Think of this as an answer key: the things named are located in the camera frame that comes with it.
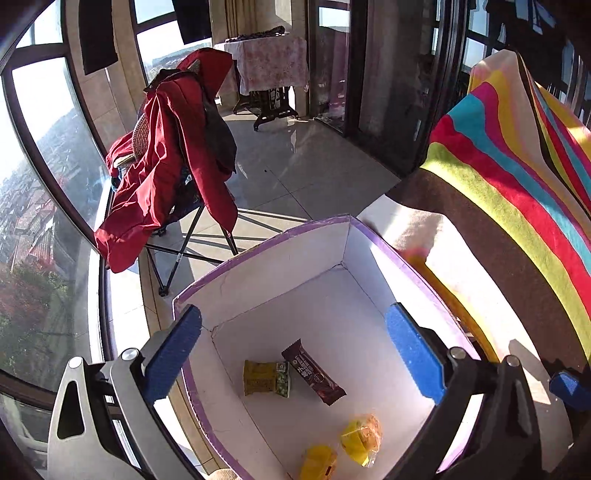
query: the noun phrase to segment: rainbow striped blanket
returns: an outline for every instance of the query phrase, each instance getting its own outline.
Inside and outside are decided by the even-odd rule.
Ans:
[[[591,381],[591,134],[520,57],[477,64],[427,159],[388,193],[451,221],[551,375]]]

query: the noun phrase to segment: yellow snack package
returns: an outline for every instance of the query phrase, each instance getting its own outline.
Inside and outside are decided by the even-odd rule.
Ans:
[[[374,464],[381,442],[382,427],[372,414],[354,419],[340,435],[340,444],[347,455],[364,467]]]
[[[328,445],[314,445],[306,450],[300,480],[329,480],[335,466],[336,452]]]

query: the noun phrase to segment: red jacket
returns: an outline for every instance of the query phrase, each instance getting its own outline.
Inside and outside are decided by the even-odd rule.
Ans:
[[[201,62],[202,84],[213,99],[233,65],[232,56],[202,48],[191,53],[177,68],[185,70],[195,59]],[[147,93],[144,112],[150,125],[148,150],[127,172],[114,195],[109,216],[95,232],[98,250],[115,273],[130,267],[152,232],[166,224],[184,163],[180,148],[186,152],[191,173],[211,216],[229,232],[238,217],[225,185],[230,175],[219,170],[206,146],[202,91],[195,79],[177,76],[161,82],[155,91]],[[107,168],[112,176],[118,175],[112,167],[113,161],[132,153],[131,135],[118,139],[107,155]]]

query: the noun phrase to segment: black cloth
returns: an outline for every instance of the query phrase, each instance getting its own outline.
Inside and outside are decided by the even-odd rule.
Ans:
[[[80,0],[78,28],[85,75],[119,60],[113,40],[111,0]]]
[[[285,27],[283,25],[279,25],[279,27],[272,28],[270,30],[265,30],[264,32],[256,32],[256,33],[249,33],[245,35],[238,35],[234,38],[228,38],[226,43],[233,43],[235,41],[243,41],[243,40],[254,40],[255,38],[265,38],[265,37],[278,37],[279,35],[285,34]]]
[[[209,0],[173,0],[173,7],[184,44],[212,37]]]

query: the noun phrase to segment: metal frame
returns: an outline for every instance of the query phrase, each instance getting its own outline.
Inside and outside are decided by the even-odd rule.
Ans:
[[[161,247],[159,245],[154,245],[154,244],[146,244],[146,252],[148,253],[148,259],[150,260],[150,263],[152,264],[152,269],[154,269],[154,274],[156,275],[156,280],[158,281],[158,285],[159,285],[158,295],[160,295],[161,297],[166,297],[168,295],[168,293],[170,291],[170,284],[173,282],[174,275],[177,272],[178,265],[183,257],[193,258],[195,260],[203,260],[204,262],[210,262],[210,263],[213,263],[216,265],[219,265],[222,263],[222,260],[218,260],[216,258],[204,257],[203,255],[187,253],[185,251],[187,249],[189,241],[191,240],[191,236],[193,235],[195,227],[197,226],[197,222],[199,221],[199,218],[201,217],[201,214],[203,213],[204,209],[205,209],[205,205],[201,205],[197,209],[197,213],[195,214],[195,217],[193,218],[191,226],[189,227],[189,231],[185,235],[183,245],[181,246],[181,248],[179,250],[173,250],[172,248]],[[220,226],[220,228],[222,229],[223,235],[226,238],[226,242],[228,242],[228,246],[230,247],[230,251],[232,252],[233,255],[238,255],[238,249],[236,247],[236,242],[234,241],[234,237],[232,236],[232,234],[230,232],[227,232],[224,227]],[[162,229],[160,229],[160,232],[161,233],[157,233],[156,235],[158,235],[158,236],[164,235],[166,233],[166,227],[163,227]],[[174,265],[173,265],[173,269],[170,271],[170,274],[168,275],[168,280],[166,281],[166,284],[164,284],[164,282],[162,281],[162,277],[160,277],[160,273],[158,272],[158,268],[156,267],[156,262],[154,261],[154,257],[152,256],[152,253],[150,252],[151,250],[154,250],[157,252],[164,252],[167,254],[177,256],[177,259],[175,260]]]

